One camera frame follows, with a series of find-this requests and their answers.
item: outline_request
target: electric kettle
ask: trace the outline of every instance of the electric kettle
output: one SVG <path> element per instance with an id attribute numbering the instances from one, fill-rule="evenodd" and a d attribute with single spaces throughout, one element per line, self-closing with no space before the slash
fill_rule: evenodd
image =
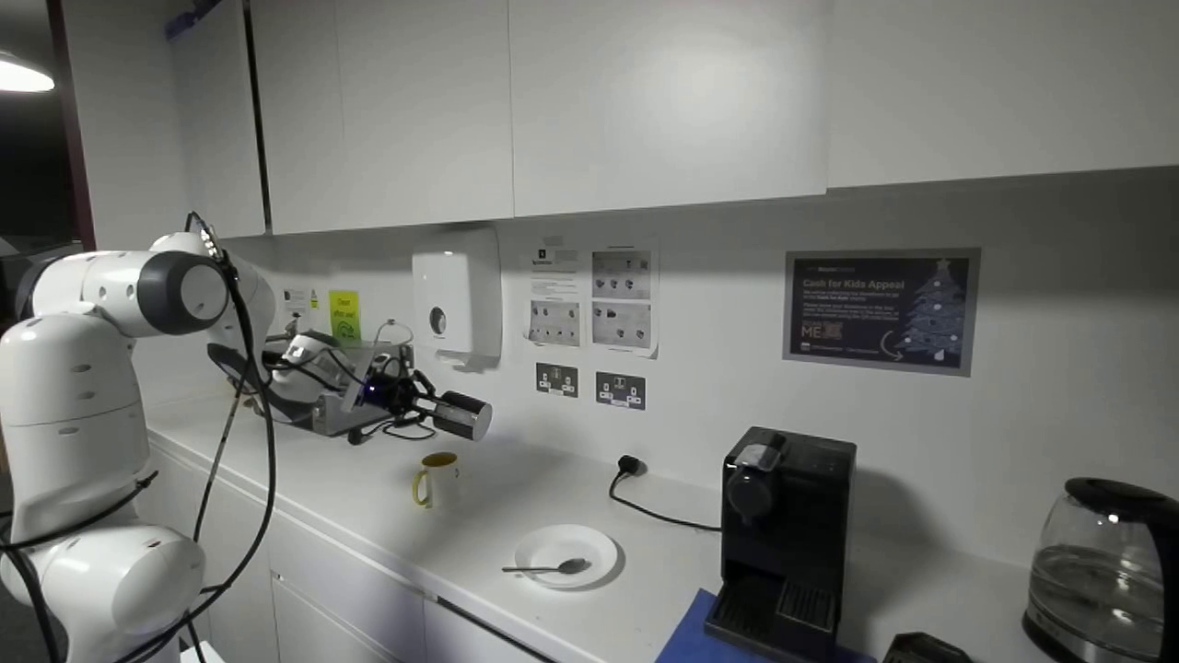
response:
<path id="1" fill-rule="evenodd" d="M 1059 663 L 1179 663 L 1179 500 L 1067 479 L 1032 560 L 1024 630 Z"/>

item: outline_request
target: yellow cup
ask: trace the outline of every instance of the yellow cup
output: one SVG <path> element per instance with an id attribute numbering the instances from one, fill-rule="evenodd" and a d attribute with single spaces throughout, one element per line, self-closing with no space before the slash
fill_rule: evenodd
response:
<path id="1" fill-rule="evenodd" d="M 458 503 L 458 454 L 432 454 L 413 472 L 413 500 L 422 508 Z"/>

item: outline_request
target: kitchen backsplash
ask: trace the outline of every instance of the kitchen backsplash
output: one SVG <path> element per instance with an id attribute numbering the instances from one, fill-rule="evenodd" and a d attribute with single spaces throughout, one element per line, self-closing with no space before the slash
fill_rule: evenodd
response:
<path id="1" fill-rule="evenodd" d="M 447 227 L 237 238 L 275 289 L 359 296 L 359 328 L 407 323 L 407 254 Z M 1026 564 L 1067 476 L 1116 476 L 1179 499 L 1179 183 L 1174 172 L 837 192 L 795 203 L 574 214 L 496 225 L 504 350 L 496 368 L 421 356 L 440 388 L 493 403 L 486 446 L 548 446 L 718 490 L 742 429 L 859 446 L 855 528 Z M 653 257 L 653 355 L 526 340 L 537 246 Z M 976 246 L 968 375 L 784 362 L 789 251 Z M 574 365 L 578 399 L 535 391 Z M 598 372 L 645 381 L 645 408 L 598 403 Z"/>

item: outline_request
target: wire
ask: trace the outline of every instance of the wire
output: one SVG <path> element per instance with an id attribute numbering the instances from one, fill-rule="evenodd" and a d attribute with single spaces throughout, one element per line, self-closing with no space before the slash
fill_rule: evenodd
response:
<path id="1" fill-rule="evenodd" d="M 342 365 L 342 356 L 330 355 L 330 348 L 326 348 L 324 355 L 326 355 L 326 362 L 330 362 L 346 381 L 365 382 L 365 381 L 353 375 L 349 365 Z"/>
<path id="2" fill-rule="evenodd" d="M 197 225 L 197 233 L 205 233 L 205 238 L 214 243 L 218 257 L 225 257 L 218 233 L 197 217 L 197 209 L 182 217 L 182 233 L 191 233 L 191 225 Z"/>
<path id="3" fill-rule="evenodd" d="M 24 554 L 17 548 L 2 548 L 9 566 L 20 573 L 24 589 L 28 589 L 28 603 L 33 603 L 33 615 L 36 615 L 36 626 L 41 626 L 41 642 L 42 642 L 42 652 L 50 663 L 63 663 L 63 652 L 57 652 L 57 642 L 50 632 L 50 615 L 49 615 L 49 603 L 42 603 L 42 592 L 41 592 L 41 577 L 36 577 L 36 566 L 28 564 Z"/>
<path id="4" fill-rule="evenodd" d="M 241 391 L 248 391 L 248 381 L 239 375 L 237 388 L 232 388 L 232 405 L 227 405 L 227 418 L 225 418 L 225 429 L 221 429 L 221 441 L 218 441 L 209 476 L 205 476 L 205 492 L 197 499 L 197 508 L 195 508 L 191 543 L 197 543 L 197 532 L 202 532 L 202 524 L 205 524 L 209 492 L 214 492 L 214 484 L 218 484 L 218 472 L 221 472 L 225 441 L 227 441 L 237 408 L 239 408 L 239 403 L 241 403 Z"/>
<path id="5" fill-rule="evenodd" d="M 141 479 L 141 484 L 133 486 L 133 492 L 117 499 L 115 503 L 106 503 L 106 508 L 96 513 L 96 517 L 85 517 L 85 519 L 77 519 L 77 524 L 55 528 L 55 532 L 36 534 L 36 539 L 24 539 L 24 543 L 6 543 L 6 534 L 0 539 L 0 554 L 9 560 L 9 566 L 14 566 L 14 572 L 20 573 L 20 582 L 24 582 L 24 592 L 28 592 L 28 603 L 33 603 L 33 615 L 36 615 L 36 626 L 41 626 L 41 637 L 42 637 L 42 652 L 49 652 L 50 663 L 57 663 L 63 652 L 57 652 L 57 646 L 55 646 L 50 612 L 49 612 L 49 603 L 42 603 L 42 589 L 41 589 L 36 566 L 28 564 L 24 548 L 36 548 L 36 544 L 42 544 L 42 543 L 50 543 L 50 539 L 77 534 L 77 532 L 85 532 L 85 528 L 90 528 L 90 524 L 122 513 L 130 500 L 135 500 L 135 499 L 153 484 L 153 476 L 157 476 L 157 472 L 152 472 L 147 479 Z"/>
<path id="6" fill-rule="evenodd" d="M 259 355 L 252 355 L 252 323 L 251 323 L 251 309 L 237 289 L 237 269 L 227 257 L 221 257 L 225 264 L 225 285 L 227 285 L 227 297 L 232 297 L 232 309 L 239 318 L 239 333 L 241 333 L 241 348 L 248 348 L 248 368 L 259 365 Z M 241 554 L 241 560 L 227 572 L 227 577 L 221 586 L 214 586 L 205 592 L 205 602 L 197 609 L 191 609 L 182 618 L 176 618 L 164 632 L 143 642 L 141 650 L 133 650 L 130 656 L 122 656 L 117 663 L 141 663 L 141 661 L 152 661 L 153 652 L 163 652 L 182 626 L 191 626 L 202 612 L 209 612 L 227 589 L 232 582 L 251 566 L 251 560 L 259 555 L 260 548 L 260 539 L 267 532 L 267 519 L 271 519 L 271 503 L 275 503 L 275 432 L 271 432 L 271 408 L 267 408 L 267 388 L 259 381 L 260 394 L 260 421 L 264 421 L 264 508 L 260 508 L 260 524 L 252 532 L 252 543 L 251 548 Z"/>
<path id="7" fill-rule="evenodd" d="M 632 513 L 641 513 L 641 517 L 647 517 L 647 519 L 659 519 L 659 524 L 672 524 L 672 528 L 688 528 L 688 532 L 723 532 L 723 528 L 712 528 L 712 524 L 672 519 L 672 517 L 664 517 L 664 513 L 653 513 L 653 508 L 645 508 L 645 503 L 632 503 L 632 500 L 617 499 L 615 490 L 617 490 L 622 476 L 631 476 L 631 472 L 617 472 L 617 476 L 611 479 L 611 490 L 606 490 L 611 500 L 617 500 L 617 503 L 626 503 L 626 508 L 632 508 Z"/>
<path id="8" fill-rule="evenodd" d="M 330 394 L 340 394 L 334 382 L 326 382 L 324 375 L 310 372 L 304 365 L 289 365 L 289 362 L 275 362 L 275 365 L 281 365 L 281 368 L 289 368 L 289 372 L 298 372 L 298 375 L 304 375 L 304 381 L 311 381 L 316 388 L 324 388 L 324 391 L 330 391 Z"/>
<path id="9" fill-rule="evenodd" d="M 195 621 L 182 621 L 182 630 L 191 637 L 195 661 L 205 663 L 205 650 L 197 646 Z"/>
<path id="10" fill-rule="evenodd" d="M 69 534 L 77 534 L 77 532 L 88 532 L 90 524 L 100 524 L 100 519 L 122 513 L 126 503 L 133 503 L 133 500 L 153 484 L 153 476 L 157 476 L 157 472 L 143 476 L 143 479 L 133 486 L 133 492 L 117 499 L 117 500 L 106 503 L 103 513 L 85 517 L 85 519 L 65 524 L 65 528 L 55 528 L 55 532 L 36 534 L 36 539 L 24 539 L 24 543 L 2 543 L 0 554 L 20 554 L 20 548 L 36 548 L 36 544 L 42 544 L 42 543 L 55 543 L 55 539 L 69 539 Z"/>

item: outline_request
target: framed sign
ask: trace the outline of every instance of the framed sign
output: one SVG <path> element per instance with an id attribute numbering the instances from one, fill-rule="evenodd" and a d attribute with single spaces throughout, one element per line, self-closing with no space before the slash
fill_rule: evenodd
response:
<path id="1" fill-rule="evenodd" d="M 968 372 L 978 251 L 789 254 L 784 356 Z"/>

